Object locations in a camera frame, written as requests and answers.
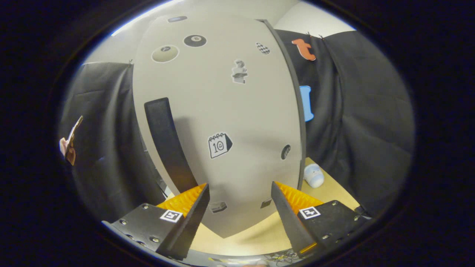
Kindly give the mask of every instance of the orange letter t sticker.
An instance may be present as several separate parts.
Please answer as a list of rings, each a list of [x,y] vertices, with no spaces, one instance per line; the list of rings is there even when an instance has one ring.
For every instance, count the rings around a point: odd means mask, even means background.
[[[314,61],[317,59],[315,55],[310,54],[310,51],[308,51],[308,49],[312,47],[309,44],[305,43],[302,39],[293,40],[292,43],[294,45],[297,45],[300,55],[303,56],[305,59],[311,60],[311,61]]]

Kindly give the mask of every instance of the wooden table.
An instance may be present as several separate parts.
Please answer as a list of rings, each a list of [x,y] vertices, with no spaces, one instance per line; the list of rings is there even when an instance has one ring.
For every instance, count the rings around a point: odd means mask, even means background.
[[[314,162],[310,158],[305,159],[306,166],[311,163]],[[357,208],[358,202],[327,172],[322,171],[325,182],[318,188],[312,188],[304,181],[302,192],[323,202],[338,200],[352,210]],[[190,247],[200,252],[228,256],[261,255],[289,248],[290,241],[277,211],[260,223],[228,238],[221,238],[200,224]]]

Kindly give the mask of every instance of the white wall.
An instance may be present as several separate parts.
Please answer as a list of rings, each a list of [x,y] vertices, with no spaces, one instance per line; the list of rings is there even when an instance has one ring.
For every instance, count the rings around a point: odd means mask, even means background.
[[[309,32],[313,36],[323,37],[354,30],[350,25],[334,15],[312,4],[299,2],[294,5],[276,24],[275,29],[300,33]]]
[[[185,10],[206,10],[207,12],[227,11],[252,19],[266,19],[275,25],[299,0],[183,0],[160,9],[135,22],[126,30],[110,36],[99,44],[85,60],[89,62],[127,63],[135,57],[135,52],[149,25],[155,18]]]

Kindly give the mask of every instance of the white cup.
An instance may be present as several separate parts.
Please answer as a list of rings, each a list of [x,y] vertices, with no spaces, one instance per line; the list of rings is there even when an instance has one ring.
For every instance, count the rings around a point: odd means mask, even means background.
[[[316,163],[306,166],[304,169],[304,179],[313,188],[321,186],[324,181],[324,176],[320,166]]]

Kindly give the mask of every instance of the orange gripper pad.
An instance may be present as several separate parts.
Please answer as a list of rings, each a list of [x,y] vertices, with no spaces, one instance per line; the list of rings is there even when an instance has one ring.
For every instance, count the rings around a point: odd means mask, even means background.
[[[175,196],[165,202],[162,202],[157,205],[157,207],[166,209],[166,210],[173,210],[183,213],[183,216],[186,217],[188,212],[190,211],[193,204],[195,204],[196,199],[201,194],[201,191],[206,186],[206,183],[195,186],[192,189],[186,190],[178,196]]]
[[[287,202],[290,204],[292,211],[297,215],[298,211],[301,209],[305,209],[308,207],[314,207],[318,205],[322,205],[323,202],[320,200],[311,197],[305,194],[302,191],[299,191],[295,188],[292,188],[288,185],[284,185],[279,182],[275,182],[277,186],[280,188],[282,193],[284,194]]]

